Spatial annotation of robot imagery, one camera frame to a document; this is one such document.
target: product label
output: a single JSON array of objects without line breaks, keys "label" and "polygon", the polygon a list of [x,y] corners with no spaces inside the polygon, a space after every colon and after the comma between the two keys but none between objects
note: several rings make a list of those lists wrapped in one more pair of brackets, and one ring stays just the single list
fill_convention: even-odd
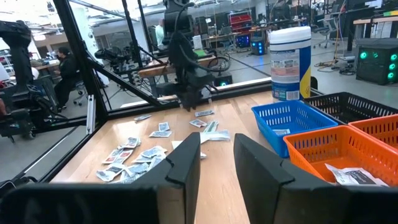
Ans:
[{"label": "product label", "polygon": [[300,82],[300,50],[271,51],[271,59],[273,82]]},{"label": "product label", "polygon": [[300,50],[271,51],[272,95],[280,100],[300,99]]}]

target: black box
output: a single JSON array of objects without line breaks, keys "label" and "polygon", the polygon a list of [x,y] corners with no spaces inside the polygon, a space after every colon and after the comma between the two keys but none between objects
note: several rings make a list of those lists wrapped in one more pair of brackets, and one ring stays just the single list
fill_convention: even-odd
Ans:
[{"label": "black box", "polygon": [[232,83],[233,81],[231,75],[225,77],[216,77],[216,79],[214,79],[214,86],[226,86]]},{"label": "black box", "polygon": [[266,53],[266,43],[262,38],[253,37],[251,40],[251,53],[254,55],[264,55]]},{"label": "black box", "polygon": [[250,35],[239,35],[236,37],[236,46],[243,49],[250,47]]},{"label": "black box", "polygon": [[360,46],[356,78],[385,85],[398,81],[398,47],[396,45]]}]

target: person in black clothing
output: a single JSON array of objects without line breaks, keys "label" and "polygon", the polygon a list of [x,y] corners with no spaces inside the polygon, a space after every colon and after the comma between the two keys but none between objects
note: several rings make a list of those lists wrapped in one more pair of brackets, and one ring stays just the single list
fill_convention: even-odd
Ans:
[{"label": "person in black clothing", "polygon": [[58,59],[60,61],[57,75],[61,75],[62,80],[55,85],[54,90],[58,100],[58,110],[65,109],[65,104],[69,100],[69,93],[73,90],[76,83],[80,81],[76,59],[66,47],[58,49]]}]

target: person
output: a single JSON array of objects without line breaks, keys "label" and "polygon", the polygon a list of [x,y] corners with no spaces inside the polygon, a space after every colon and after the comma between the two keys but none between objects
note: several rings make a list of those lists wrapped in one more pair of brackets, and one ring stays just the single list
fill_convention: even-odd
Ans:
[{"label": "person", "polygon": [[164,29],[163,29],[163,19],[159,20],[159,25],[155,26],[157,47],[163,49],[163,39],[164,39]]},{"label": "person", "polygon": [[0,118],[5,115],[7,115],[6,105],[4,104],[3,100],[0,99]]},{"label": "person", "polygon": [[60,61],[59,71],[55,74],[62,77],[61,81],[55,85],[54,91],[58,100],[58,111],[66,109],[66,103],[69,100],[69,93],[73,90],[76,83],[80,80],[77,62],[74,56],[66,47],[60,47],[57,52]]}]

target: wooden table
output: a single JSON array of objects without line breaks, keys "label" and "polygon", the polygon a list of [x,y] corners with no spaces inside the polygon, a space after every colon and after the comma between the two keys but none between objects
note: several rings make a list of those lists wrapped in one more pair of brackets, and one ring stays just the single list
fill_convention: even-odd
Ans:
[{"label": "wooden table", "polygon": [[60,65],[60,64],[59,63],[54,63],[54,64],[51,64],[51,65],[42,65],[42,66],[38,66],[38,67],[34,67],[34,68],[36,68],[38,71],[40,71],[40,70],[44,70],[44,69],[57,67],[58,65]]},{"label": "wooden table", "polygon": [[[201,174],[197,201],[196,224],[248,224],[249,218],[244,205],[239,182],[236,177],[233,144],[234,135],[243,133],[259,144],[271,148],[257,128],[251,108],[272,103],[270,91],[239,96],[227,100],[201,105],[197,111],[213,109],[215,114],[201,117],[205,122],[219,121],[218,129],[227,129],[230,141],[207,141],[201,151],[207,158],[201,161]],[[106,166],[101,162],[116,146],[126,142],[128,137],[139,136],[141,145],[124,162],[129,166],[142,151],[153,146],[162,146],[172,151],[171,141],[184,140],[190,133],[203,131],[188,122],[195,119],[195,112],[180,108],[151,113],[152,117],[135,123],[133,117],[108,121],[76,154],[74,158],[54,177],[50,183],[81,182],[102,183],[95,172]],[[158,130],[160,122],[169,122],[173,131],[169,138],[149,138]]]},{"label": "wooden table", "polygon": [[[207,58],[202,58],[198,60],[198,63],[202,66],[207,67],[208,64],[210,63],[211,60],[216,58],[215,56],[207,57]],[[161,58],[160,60],[163,62],[167,62],[169,58]],[[148,66],[151,65],[158,65],[160,64],[158,61],[154,60],[151,63],[148,63]],[[163,75],[164,82],[169,82],[169,79],[167,78],[167,74],[175,73],[175,69],[173,66],[170,64],[166,66],[160,66],[160,67],[155,67],[155,68],[147,68],[143,69],[141,71],[138,71],[138,75],[141,78],[147,78],[149,80],[149,85],[150,85],[150,90],[152,91],[152,95],[154,97],[159,97],[156,91],[156,81],[155,77],[159,75]]]},{"label": "wooden table", "polygon": [[390,38],[397,38],[398,35],[398,16],[380,17],[371,19],[358,19],[354,21],[354,25],[366,25],[365,38],[370,38],[371,36],[371,22],[392,22]]},{"label": "wooden table", "polygon": [[236,38],[235,37],[239,34],[240,34],[240,32],[233,32],[233,33],[225,34],[225,35],[210,36],[210,37],[204,38],[202,40],[206,41],[206,47],[210,49],[212,42],[216,42],[216,41],[219,41],[222,39],[228,39],[233,45],[233,50],[236,50]]}]

